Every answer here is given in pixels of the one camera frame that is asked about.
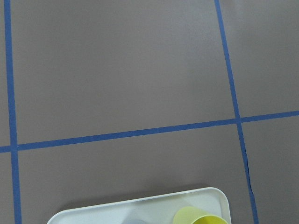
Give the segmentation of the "yellow cup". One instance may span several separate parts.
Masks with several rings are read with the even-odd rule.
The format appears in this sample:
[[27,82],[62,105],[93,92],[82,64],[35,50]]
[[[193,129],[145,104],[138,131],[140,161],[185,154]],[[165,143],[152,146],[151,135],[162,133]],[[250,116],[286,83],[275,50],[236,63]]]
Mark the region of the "yellow cup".
[[227,224],[228,222],[214,214],[196,207],[183,207],[176,212],[173,224]]

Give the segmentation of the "cream serving tray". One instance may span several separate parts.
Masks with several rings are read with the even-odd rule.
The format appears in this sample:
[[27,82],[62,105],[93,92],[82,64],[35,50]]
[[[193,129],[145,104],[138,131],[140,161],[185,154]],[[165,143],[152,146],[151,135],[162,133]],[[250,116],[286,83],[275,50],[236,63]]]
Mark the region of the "cream serving tray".
[[228,199],[213,187],[106,203],[55,214],[50,224],[125,224],[141,220],[146,224],[171,224],[183,207],[192,206],[220,216],[231,223]]

